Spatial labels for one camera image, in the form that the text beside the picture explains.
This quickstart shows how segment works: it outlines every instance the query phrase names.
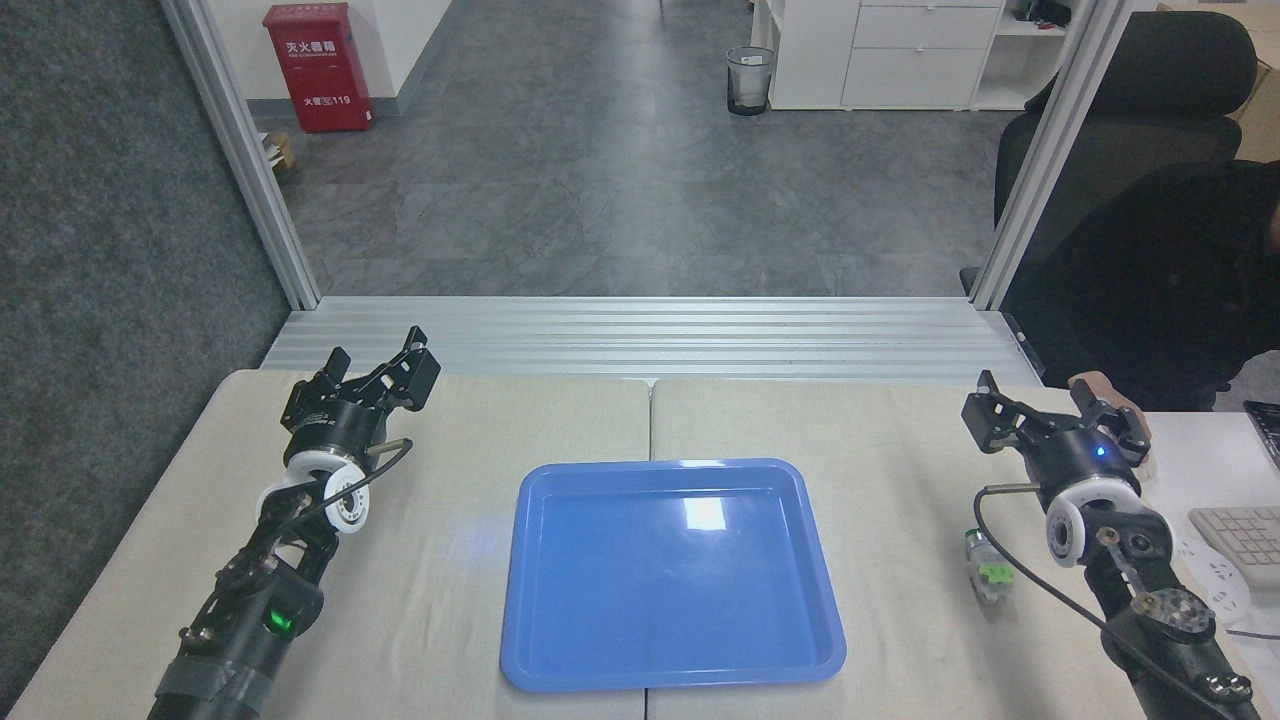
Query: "red cabinet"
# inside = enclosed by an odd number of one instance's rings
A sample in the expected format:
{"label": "red cabinet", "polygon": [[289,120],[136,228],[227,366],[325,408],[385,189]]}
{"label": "red cabinet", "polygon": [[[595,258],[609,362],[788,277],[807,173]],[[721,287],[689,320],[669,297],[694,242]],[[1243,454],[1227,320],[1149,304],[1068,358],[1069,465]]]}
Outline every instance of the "red cabinet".
{"label": "red cabinet", "polygon": [[262,26],[305,132],[369,129],[374,113],[346,3],[273,5]]}

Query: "black cable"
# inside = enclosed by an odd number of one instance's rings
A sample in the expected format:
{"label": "black cable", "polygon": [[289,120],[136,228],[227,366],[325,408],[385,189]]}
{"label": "black cable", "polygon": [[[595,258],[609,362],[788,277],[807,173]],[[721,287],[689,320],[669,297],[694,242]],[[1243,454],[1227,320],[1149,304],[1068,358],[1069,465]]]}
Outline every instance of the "black cable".
{"label": "black cable", "polygon": [[[1025,487],[1027,489],[1034,489],[1034,486],[1025,486]],[[1007,560],[1010,565],[1016,568],[1019,573],[1027,575],[1027,578],[1030,582],[1036,583],[1036,585],[1039,587],[1042,591],[1056,597],[1060,602],[1062,602],[1071,610],[1076,611],[1085,620],[1097,625],[1103,634],[1110,637],[1111,641],[1120,647],[1120,650],[1123,650],[1126,655],[1137,660],[1143,667],[1153,673],[1157,678],[1167,683],[1178,692],[1192,698],[1197,705],[1203,707],[1206,711],[1211,712],[1215,717],[1221,717],[1222,720],[1231,720],[1231,716],[1228,715],[1224,710],[1221,710],[1208,700],[1201,697],[1201,694],[1197,693],[1187,683],[1181,682],[1180,679],[1170,674],[1167,670],[1157,665],[1155,660],[1147,657],[1147,655],[1140,650],[1138,650],[1133,643],[1116,634],[1111,628],[1107,626],[1107,624],[1101,618],[1098,618],[1093,612],[1089,612],[1087,607],[1068,597],[1066,593],[1064,593],[1062,591],[1048,584],[1047,580],[1042,579],[1039,575],[1033,573],[1030,568],[1023,565],[1016,557],[1010,555],[1009,551],[1000,544],[996,537],[991,534],[991,530],[987,528],[987,523],[982,519],[982,498],[988,495],[997,495],[1000,492],[1010,492],[1010,491],[1006,488],[1004,491],[997,491],[996,493],[992,493],[989,492],[991,489],[992,488],[989,487],[984,487],[980,491],[978,491],[978,495],[973,496],[973,516],[978,521],[978,529],[982,530],[984,536],[987,536],[987,539],[991,542],[991,546],[996,548],[996,552],[1000,552],[1002,556],[1005,556],[1005,560]]]}
{"label": "black cable", "polygon": [[1240,635],[1242,638],[1257,638],[1260,641],[1280,641],[1280,635],[1268,635],[1267,633],[1251,633],[1248,630],[1231,630],[1228,629],[1229,635]]}
{"label": "black cable", "polygon": [[351,497],[361,488],[369,487],[369,483],[380,478],[384,473],[387,473],[387,470],[390,470],[397,462],[399,462],[401,460],[404,459],[406,455],[408,455],[408,451],[413,448],[413,441],[408,438],[393,439],[390,442],[384,442],[383,445],[376,445],[374,447],[370,447],[369,450],[366,450],[366,452],[378,455],[380,452],[394,450],[396,447],[399,447],[399,451],[396,452],[396,455],[393,455],[390,460],[383,462],[380,466],[378,466],[378,469],[366,475],[365,479],[360,480],[358,483],[347,486],[346,488],[342,489],[342,492],[337,492],[320,501],[319,505],[308,507],[305,512],[300,512],[291,520],[285,520],[284,523],[280,524],[279,528],[276,528],[275,534],[271,539],[276,541],[283,538],[293,528],[301,525],[302,523],[306,523],[307,520],[315,518],[320,512],[324,512],[325,507],[329,507],[330,505],[343,500],[344,497]]}

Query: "office chair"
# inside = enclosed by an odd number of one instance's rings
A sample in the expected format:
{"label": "office chair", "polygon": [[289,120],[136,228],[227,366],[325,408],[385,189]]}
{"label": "office chair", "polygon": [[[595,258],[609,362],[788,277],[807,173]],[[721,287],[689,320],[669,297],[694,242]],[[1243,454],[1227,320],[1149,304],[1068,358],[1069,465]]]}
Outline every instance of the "office chair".
{"label": "office chair", "polygon": [[[1234,18],[1202,12],[1133,13],[1023,264],[1043,263],[1085,215],[1151,170],[1234,158],[1240,127],[1225,115],[1244,104],[1256,74],[1253,41]],[[1001,135],[996,224],[1052,90],[1051,79]],[[978,268],[960,270],[965,292],[977,273]]]}

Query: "aluminum frame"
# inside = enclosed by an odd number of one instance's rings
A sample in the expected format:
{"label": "aluminum frame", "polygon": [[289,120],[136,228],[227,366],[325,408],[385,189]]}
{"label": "aluminum frame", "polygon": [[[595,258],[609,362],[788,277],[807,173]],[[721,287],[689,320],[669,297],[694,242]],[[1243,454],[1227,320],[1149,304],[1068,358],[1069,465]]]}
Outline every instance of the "aluminum frame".
{"label": "aluminum frame", "polygon": [[207,4],[205,0],[161,0],[160,5],[289,306],[315,310],[320,304],[320,288],[298,243],[293,219],[262,152],[257,128]]}
{"label": "aluminum frame", "polygon": [[1057,82],[996,227],[996,245],[969,292],[978,310],[998,310],[1005,302],[1041,213],[1120,44],[1133,4],[1133,0],[1088,0],[1075,12],[1074,32],[1066,38]]}

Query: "tray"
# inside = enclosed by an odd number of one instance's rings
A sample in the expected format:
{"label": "tray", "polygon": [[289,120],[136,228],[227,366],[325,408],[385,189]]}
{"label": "tray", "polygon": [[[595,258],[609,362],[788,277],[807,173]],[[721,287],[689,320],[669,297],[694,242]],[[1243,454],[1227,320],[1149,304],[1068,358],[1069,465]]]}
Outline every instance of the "tray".
{"label": "tray", "polygon": [[502,642],[516,687],[822,680],[845,652],[790,464],[544,465],[525,478]]}

